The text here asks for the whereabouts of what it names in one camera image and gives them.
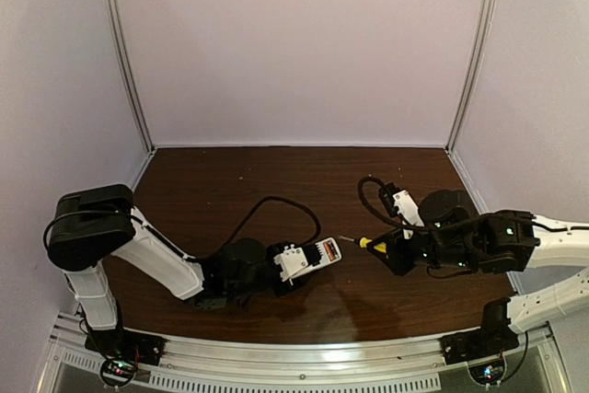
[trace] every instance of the dark brown wooden surface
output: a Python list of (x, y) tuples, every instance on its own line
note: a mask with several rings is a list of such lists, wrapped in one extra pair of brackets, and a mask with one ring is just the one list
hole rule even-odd
[[(374, 237), (387, 227), (359, 203), (357, 180), (372, 174), (409, 190), (416, 201), (462, 188), (441, 149), (216, 148), (160, 149), (135, 194), (148, 220), (195, 256), (216, 250), (267, 194), (310, 206), (322, 237)], [(262, 208), (243, 231), (265, 244), (303, 240), (310, 221), (279, 203)], [(343, 260), (298, 293), (255, 295), (245, 308), (192, 310), (128, 263), (105, 267), (125, 325), (225, 341), (327, 343), (406, 338), (479, 325), (483, 306), (512, 294), (504, 275), (438, 281), (419, 268), (394, 276), (375, 257), (340, 242)]]

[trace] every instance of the robotic arm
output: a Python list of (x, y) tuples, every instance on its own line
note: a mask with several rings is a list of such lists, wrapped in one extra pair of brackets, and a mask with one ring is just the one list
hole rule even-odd
[(231, 301), (245, 303), (268, 288), (277, 296), (286, 295), (305, 285), (311, 272), (341, 259), (333, 238), (305, 245), (283, 242), (268, 248), (255, 239), (242, 238), (197, 259), (149, 224), (124, 185), (65, 195), (43, 239), (49, 259), (63, 270), (83, 308), (87, 347), (105, 356), (101, 374), (115, 379), (113, 387), (126, 385), (138, 362), (158, 364), (163, 340), (123, 328), (121, 309), (101, 264), (106, 256), (128, 261), (200, 310), (221, 308)]
[[(381, 214), (364, 196), (364, 184), (379, 186), (387, 210)], [(358, 185), (363, 205), (395, 227), (374, 240), (356, 240), (396, 275), (418, 265), (434, 278), (476, 272), (522, 272), (543, 266), (589, 266), (589, 224), (552, 220), (528, 212), (478, 215), (463, 191), (436, 191), (418, 206), (393, 183), (367, 177)], [(393, 221), (399, 217), (400, 223)], [(437, 270), (455, 272), (439, 275)], [(530, 295), (488, 303), (481, 327), (444, 336), (447, 364), (472, 361), (511, 350), (518, 333), (564, 317), (589, 304), (589, 268)]]

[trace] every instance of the white panel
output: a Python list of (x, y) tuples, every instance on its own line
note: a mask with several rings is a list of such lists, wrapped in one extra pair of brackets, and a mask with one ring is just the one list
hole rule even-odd
[(103, 0), (0, 0), (0, 390), (31, 390), (73, 297), (41, 233), (68, 191), (130, 183), (144, 160)]
[(480, 0), (120, 4), (157, 145), (444, 145)]
[[(498, 0), (457, 146), (491, 210), (589, 221), (588, 94), (589, 0)], [(529, 292), (572, 272), (526, 272), (522, 285)], [(553, 326), (574, 391), (584, 392), (589, 311)]]

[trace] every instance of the screwdriver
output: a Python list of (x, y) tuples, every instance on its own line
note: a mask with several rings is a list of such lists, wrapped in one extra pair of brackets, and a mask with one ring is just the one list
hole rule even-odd
[[(351, 243), (360, 246), (362, 249), (366, 249), (366, 246), (372, 239), (367, 237), (360, 237), (360, 238), (350, 238), (345, 237), (343, 235), (338, 236), (339, 239), (343, 239), (344, 241), (350, 241)], [(385, 243), (378, 243), (375, 246), (375, 250), (379, 251), (380, 253), (387, 253), (387, 245)]]

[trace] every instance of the white backdrop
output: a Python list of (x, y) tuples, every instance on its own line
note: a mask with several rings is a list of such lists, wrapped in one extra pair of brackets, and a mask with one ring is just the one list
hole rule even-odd
[[(498, 0), (456, 150), (479, 202), (589, 221), (589, 0)], [(525, 272), (527, 292), (574, 271)], [(589, 312), (553, 324), (587, 391)]]
[(144, 152), (103, 0), (0, 0), (0, 391), (29, 392), (59, 309), (41, 234), (66, 192), (130, 183)]
[(480, 0), (120, 0), (156, 145), (445, 144)]

